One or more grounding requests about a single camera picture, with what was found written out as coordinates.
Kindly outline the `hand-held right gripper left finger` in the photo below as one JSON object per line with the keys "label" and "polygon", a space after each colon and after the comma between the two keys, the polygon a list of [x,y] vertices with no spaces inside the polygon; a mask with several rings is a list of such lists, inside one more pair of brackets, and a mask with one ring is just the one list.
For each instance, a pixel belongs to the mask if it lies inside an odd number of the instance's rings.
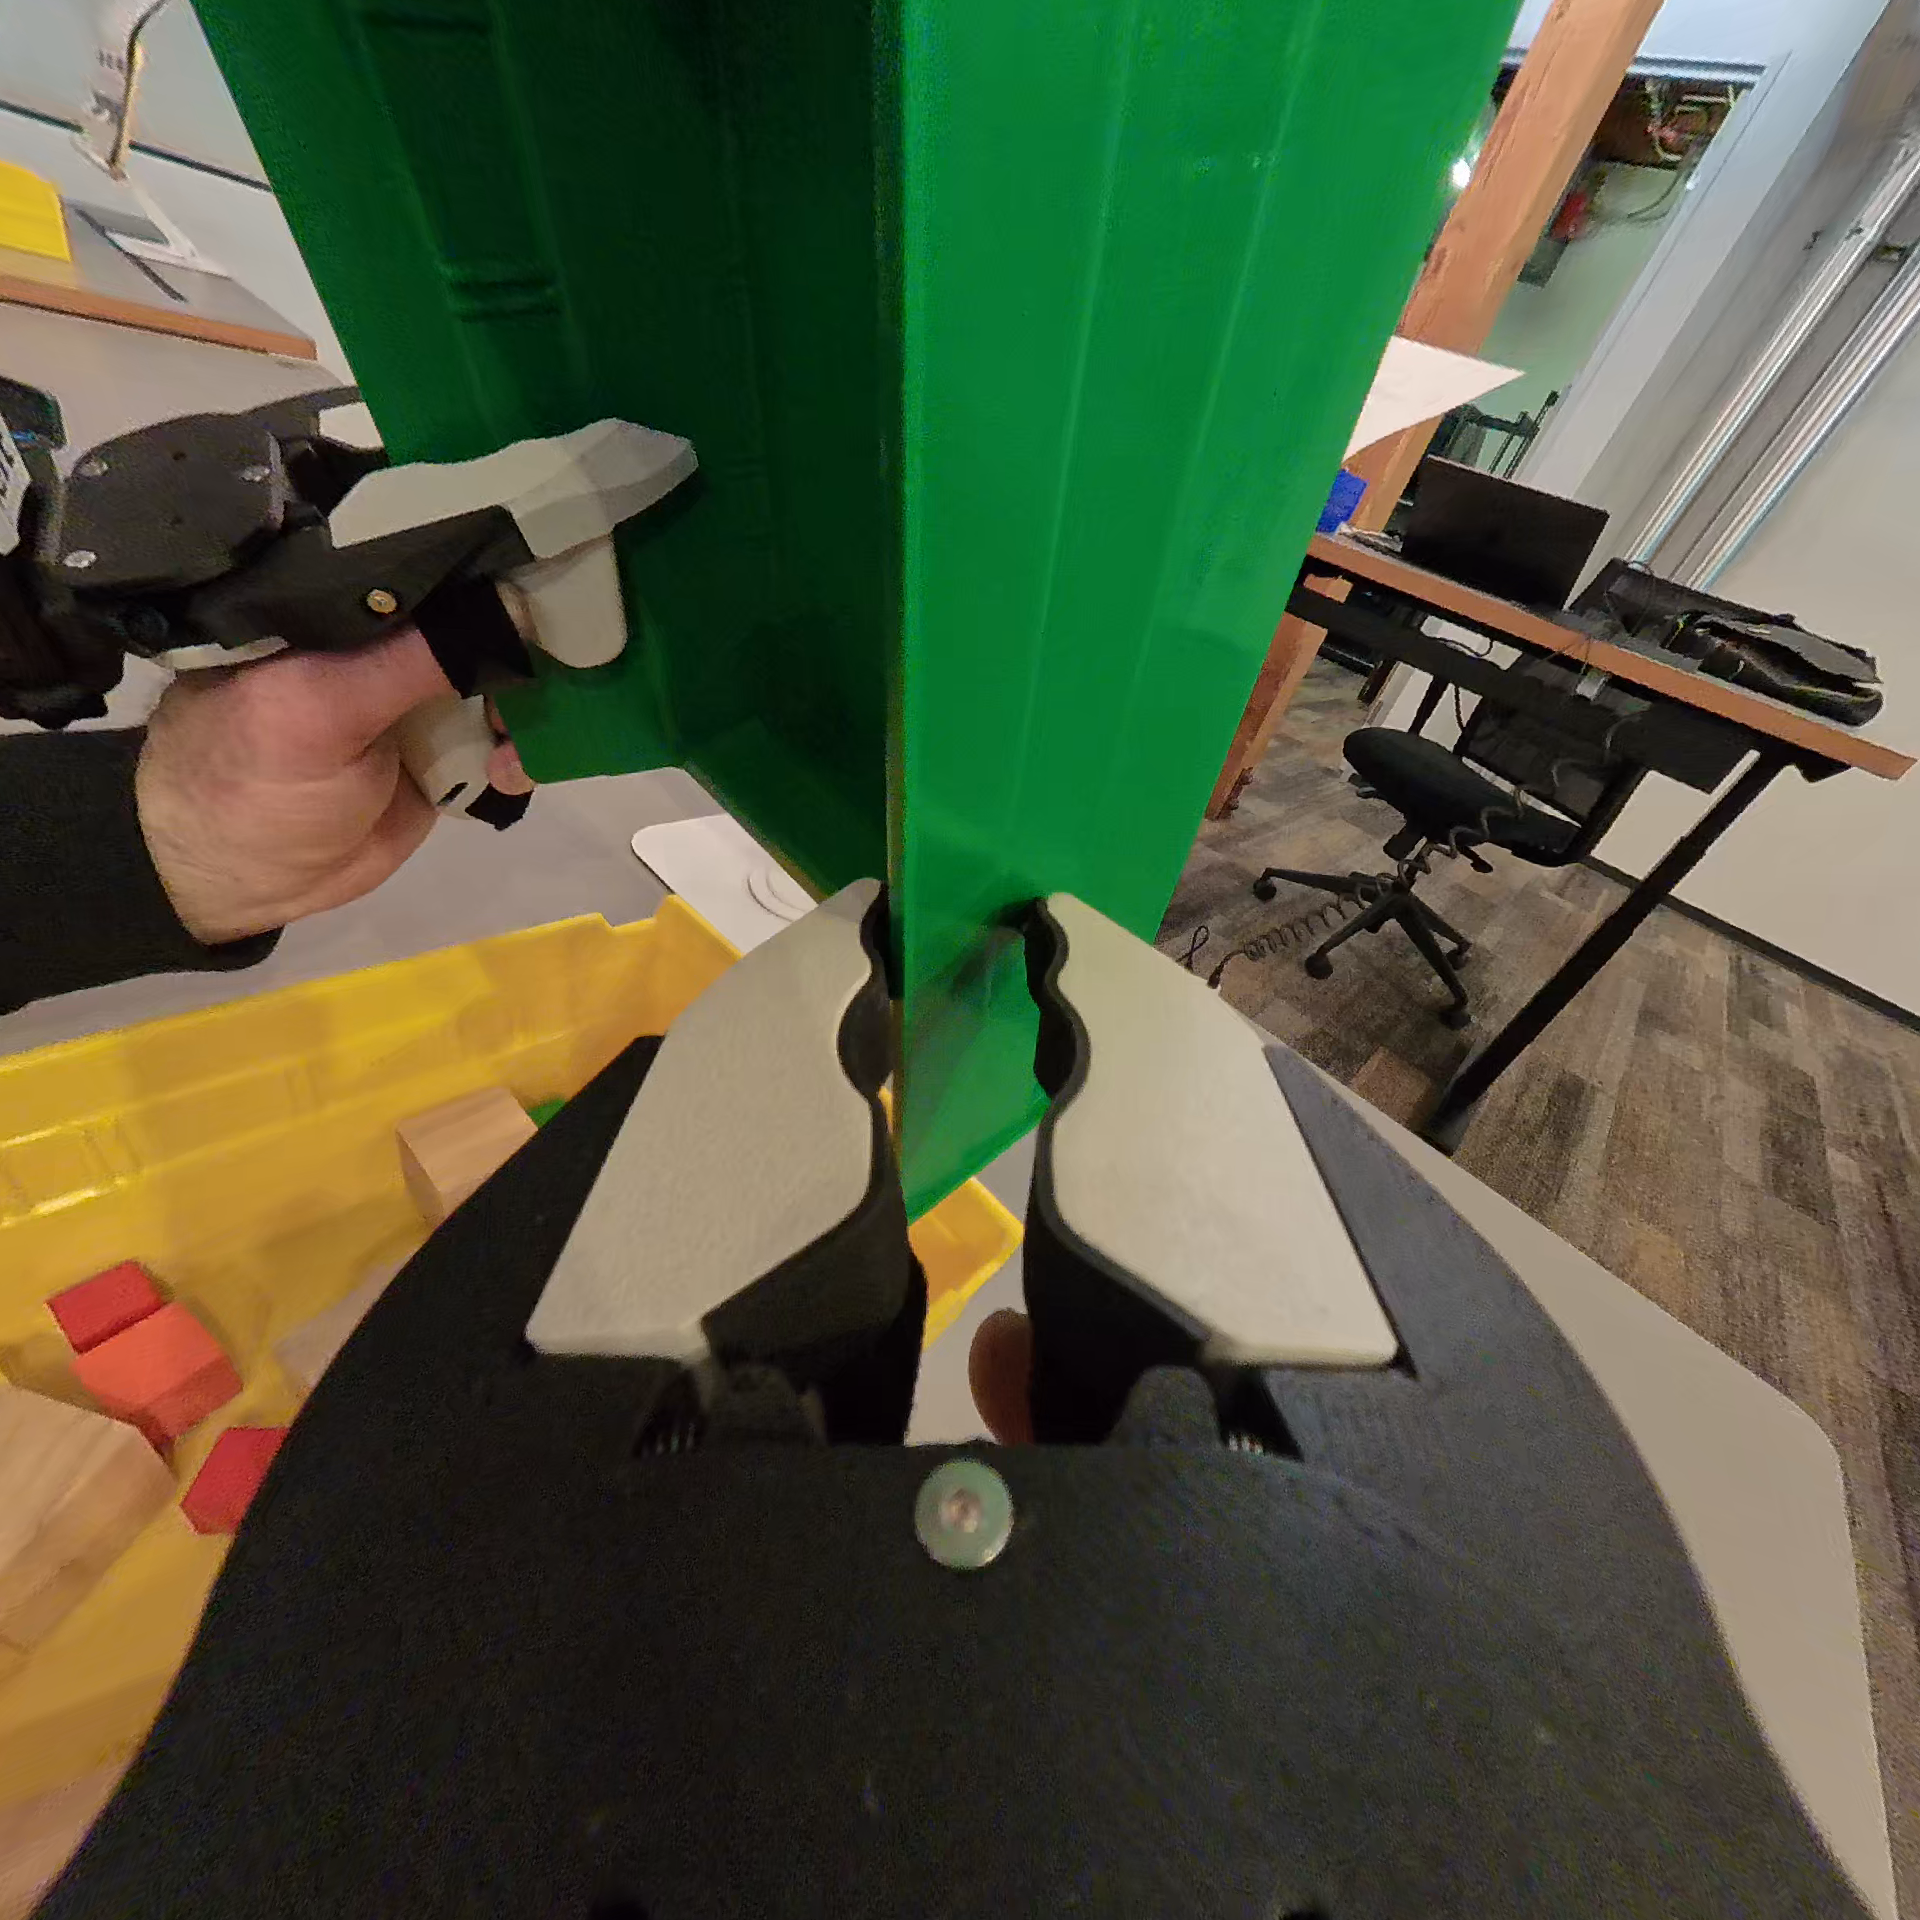
{"label": "hand-held right gripper left finger", "polygon": [[713,1402],[779,1377],[834,1446],[898,1446],[922,1267],[892,1123],[884,895],[855,880],[660,1038],[526,1322],[562,1361],[659,1361]]}

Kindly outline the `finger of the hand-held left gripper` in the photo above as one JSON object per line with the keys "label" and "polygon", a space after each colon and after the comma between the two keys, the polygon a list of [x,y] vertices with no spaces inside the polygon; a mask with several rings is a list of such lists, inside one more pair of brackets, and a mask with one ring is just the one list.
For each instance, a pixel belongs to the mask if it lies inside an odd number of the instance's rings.
{"label": "finger of the hand-held left gripper", "polygon": [[326,514],[326,538],[351,561],[395,559],[402,540],[445,554],[450,580],[494,586],[524,642],[598,668],[628,642],[615,536],[697,468],[686,440],[594,420],[477,459],[373,471]]}

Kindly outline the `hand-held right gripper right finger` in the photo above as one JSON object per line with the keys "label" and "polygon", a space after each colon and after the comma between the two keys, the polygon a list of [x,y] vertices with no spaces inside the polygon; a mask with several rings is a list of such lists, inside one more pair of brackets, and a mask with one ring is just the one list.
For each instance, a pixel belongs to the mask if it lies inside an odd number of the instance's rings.
{"label": "hand-held right gripper right finger", "polygon": [[1077,896],[1033,904],[1035,1436],[1109,1436],[1142,1377],[1379,1371],[1399,1335],[1259,1033]]}

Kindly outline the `pile of coloured wooden cubes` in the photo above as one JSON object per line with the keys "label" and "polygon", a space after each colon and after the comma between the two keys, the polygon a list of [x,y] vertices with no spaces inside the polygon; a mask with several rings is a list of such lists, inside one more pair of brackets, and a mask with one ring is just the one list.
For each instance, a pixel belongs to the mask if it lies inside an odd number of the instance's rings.
{"label": "pile of coloured wooden cubes", "polygon": [[[402,1123],[402,1175],[422,1219],[443,1222],[534,1127],[499,1088]],[[5,1673],[92,1596],[174,1498],[174,1470],[139,1430],[5,1384]]]}

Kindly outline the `green plastic box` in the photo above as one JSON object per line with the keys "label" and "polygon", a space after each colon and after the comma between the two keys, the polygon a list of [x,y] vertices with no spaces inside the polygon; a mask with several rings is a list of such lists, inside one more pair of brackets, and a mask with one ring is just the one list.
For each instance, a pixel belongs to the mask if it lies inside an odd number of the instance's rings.
{"label": "green plastic box", "polygon": [[194,11],[395,463],[694,447],[501,708],[884,879],[935,1207],[1039,1115],[1025,907],[1162,926],[1518,7]]}

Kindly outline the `yellow plastic box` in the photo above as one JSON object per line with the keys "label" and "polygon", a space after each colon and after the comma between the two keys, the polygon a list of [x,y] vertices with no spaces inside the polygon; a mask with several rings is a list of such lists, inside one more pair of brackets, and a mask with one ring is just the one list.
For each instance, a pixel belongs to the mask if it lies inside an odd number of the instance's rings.
{"label": "yellow plastic box", "polygon": [[[5,1059],[5,1379],[90,1407],[49,1300],[124,1260],[220,1340],[242,1393],[170,1455],[182,1490],[229,1427],[286,1427],[276,1346],[425,1235],[395,1130],[454,1098],[579,1096],[663,1033],[729,945],[677,896],[652,920],[526,929]],[[1020,1246],[978,1179],[914,1226],[929,1344]],[[125,1764],[229,1538],[164,1512],[5,1672],[5,1809]]]}

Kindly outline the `person's left forearm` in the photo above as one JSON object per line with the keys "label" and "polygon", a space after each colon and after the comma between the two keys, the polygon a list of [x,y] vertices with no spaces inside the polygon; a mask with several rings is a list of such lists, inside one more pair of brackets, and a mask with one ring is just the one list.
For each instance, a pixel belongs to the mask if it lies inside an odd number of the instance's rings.
{"label": "person's left forearm", "polygon": [[179,920],[138,819],[145,731],[3,739],[3,1014],[166,974],[251,969],[269,929],[203,945]]}

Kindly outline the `person's right hand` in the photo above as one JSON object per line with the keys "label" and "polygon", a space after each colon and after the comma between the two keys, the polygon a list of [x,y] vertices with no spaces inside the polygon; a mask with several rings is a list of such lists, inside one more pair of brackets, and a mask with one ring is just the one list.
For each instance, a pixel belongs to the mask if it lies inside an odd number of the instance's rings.
{"label": "person's right hand", "polygon": [[985,1433],[1001,1448],[1035,1440],[1033,1329],[1015,1308],[980,1320],[966,1353],[969,1395]]}

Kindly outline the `person's left hand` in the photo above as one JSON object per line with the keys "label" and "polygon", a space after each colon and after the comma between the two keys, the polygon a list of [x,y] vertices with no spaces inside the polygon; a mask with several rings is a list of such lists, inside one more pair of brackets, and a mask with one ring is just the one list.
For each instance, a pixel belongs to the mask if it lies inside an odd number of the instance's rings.
{"label": "person's left hand", "polygon": [[182,930],[229,946],[394,879],[441,822],[398,728],[445,696],[419,632],[179,676],[147,722],[134,812]]}

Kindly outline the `yellow pad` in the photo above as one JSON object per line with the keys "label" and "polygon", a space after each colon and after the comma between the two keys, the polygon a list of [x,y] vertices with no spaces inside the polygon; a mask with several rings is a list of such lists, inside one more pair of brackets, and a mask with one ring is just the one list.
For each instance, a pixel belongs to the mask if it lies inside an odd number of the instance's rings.
{"label": "yellow pad", "polygon": [[33,170],[9,161],[0,164],[0,244],[3,252],[37,260],[66,265],[74,258],[60,193]]}

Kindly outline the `black office chair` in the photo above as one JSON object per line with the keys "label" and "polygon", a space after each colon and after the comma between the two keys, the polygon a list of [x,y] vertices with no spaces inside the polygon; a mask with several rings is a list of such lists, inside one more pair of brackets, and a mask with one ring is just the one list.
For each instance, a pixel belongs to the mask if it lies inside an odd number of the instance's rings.
{"label": "black office chair", "polygon": [[1438,1020],[1458,1033],[1471,1024],[1460,979],[1471,940],[1422,899],[1422,880],[1438,860],[1460,860],[1477,874],[1493,868],[1491,856],[1545,874],[1581,863],[1643,782],[1646,768],[1620,752],[1637,720],[1617,719],[1588,740],[1481,703],[1452,748],[1419,731],[1362,728],[1342,755],[1358,785],[1399,815],[1399,831],[1381,849],[1382,868],[1263,868],[1252,896],[1270,904],[1278,889],[1298,888],[1329,902],[1329,930],[1301,960],[1311,979],[1331,977],[1347,943],[1399,929],[1447,998]]}

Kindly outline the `black laptop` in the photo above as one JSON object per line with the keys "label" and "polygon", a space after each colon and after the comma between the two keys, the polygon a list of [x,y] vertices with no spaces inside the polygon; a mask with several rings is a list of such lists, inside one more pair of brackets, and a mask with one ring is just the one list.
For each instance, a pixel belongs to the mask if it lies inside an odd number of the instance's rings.
{"label": "black laptop", "polygon": [[1399,554],[1540,616],[1566,611],[1610,512],[1497,473],[1427,456],[1414,471]]}

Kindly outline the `black bag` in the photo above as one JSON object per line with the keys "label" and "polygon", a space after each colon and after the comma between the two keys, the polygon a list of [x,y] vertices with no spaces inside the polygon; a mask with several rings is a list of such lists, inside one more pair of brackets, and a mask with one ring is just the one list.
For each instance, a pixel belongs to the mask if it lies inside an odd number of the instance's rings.
{"label": "black bag", "polygon": [[1610,561],[1578,595],[1575,614],[1606,638],[1839,728],[1860,730],[1883,708],[1871,655],[1827,641],[1795,616],[1670,583],[1642,566]]}

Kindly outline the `wooden pillar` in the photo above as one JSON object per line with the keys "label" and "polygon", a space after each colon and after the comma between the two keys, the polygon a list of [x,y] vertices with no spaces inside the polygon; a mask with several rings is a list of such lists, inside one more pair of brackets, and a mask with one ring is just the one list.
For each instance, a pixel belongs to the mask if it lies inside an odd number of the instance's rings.
{"label": "wooden pillar", "polygon": [[[1477,354],[1556,211],[1662,3],[1553,3],[1481,150],[1471,178],[1412,282],[1396,335]],[[1379,531],[1428,450],[1428,414],[1359,454],[1359,528]],[[1205,819],[1225,819],[1326,633],[1297,616],[1276,630]]]}

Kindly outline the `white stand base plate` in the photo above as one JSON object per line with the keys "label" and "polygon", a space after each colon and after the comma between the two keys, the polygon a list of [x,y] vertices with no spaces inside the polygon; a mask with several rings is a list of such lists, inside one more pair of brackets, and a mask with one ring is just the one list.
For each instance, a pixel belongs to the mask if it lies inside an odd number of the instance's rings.
{"label": "white stand base plate", "polygon": [[725,812],[641,827],[631,850],[735,954],[775,940],[815,905],[804,883]]}

